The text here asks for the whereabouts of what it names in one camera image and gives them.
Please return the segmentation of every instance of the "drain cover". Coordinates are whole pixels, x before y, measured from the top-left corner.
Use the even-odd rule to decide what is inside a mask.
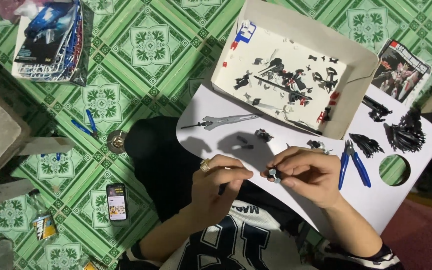
[[[122,130],[115,130],[107,136],[106,146],[111,152],[115,154],[122,154],[124,152],[125,138],[126,132]]]

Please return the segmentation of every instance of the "tiled floor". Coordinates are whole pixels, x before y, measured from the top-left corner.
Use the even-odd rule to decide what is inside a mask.
[[[89,253],[111,267],[155,224],[154,208],[129,158],[111,154],[70,122],[94,113],[102,134],[141,118],[182,113],[205,71],[217,61],[243,0],[85,0],[95,12],[88,86],[15,83],[0,72],[0,95],[33,128],[76,142],[63,154],[30,156],[14,175],[27,177],[51,205],[61,237],[41,248],[24,197],[0,207],[0,234],[15,242],[15,269],[73,269]],[[400,40],[432,65],[432,0],[271,0],[308,15],[376,52]],[[17,27],[0,19],[0,64],[10,69]],[[111,224],[104,187],[129,188],[130,220]]]

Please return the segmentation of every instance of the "bottle cap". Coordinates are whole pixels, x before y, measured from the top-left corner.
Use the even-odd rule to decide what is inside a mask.
[[[36,195],[36,194],[39,194],[39,189],[37,189],[37,188],[31,190],[31,191],[28,193],[29,196],[33,196],[33,195]]]

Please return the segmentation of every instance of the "hole in desk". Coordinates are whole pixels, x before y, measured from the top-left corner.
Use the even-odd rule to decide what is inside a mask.
[[[409,179],[411,166],[409,162],[400,155],[389,155],[379,164],[379,176],[386,184],[397,187]]]

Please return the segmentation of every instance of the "hand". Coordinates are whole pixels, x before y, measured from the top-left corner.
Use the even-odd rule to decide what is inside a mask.
[[[215,155],[209,162],[210,170],[197,170],[192,175],[191,203],[180,213],[187,215],[195,232],[218,224],[229,213],[244,179],[253,172],[244,168],[240,160],[223,155]],[[227,183],[222,195],[219,185]]]
[[[318,151],[292,146],[275,155],[267,168],[276,167],[281,172],[281,184],[326,209],[342,198],[338,190],[341,161]],[[262,177],[267,175],[268,170],[261,172]]]

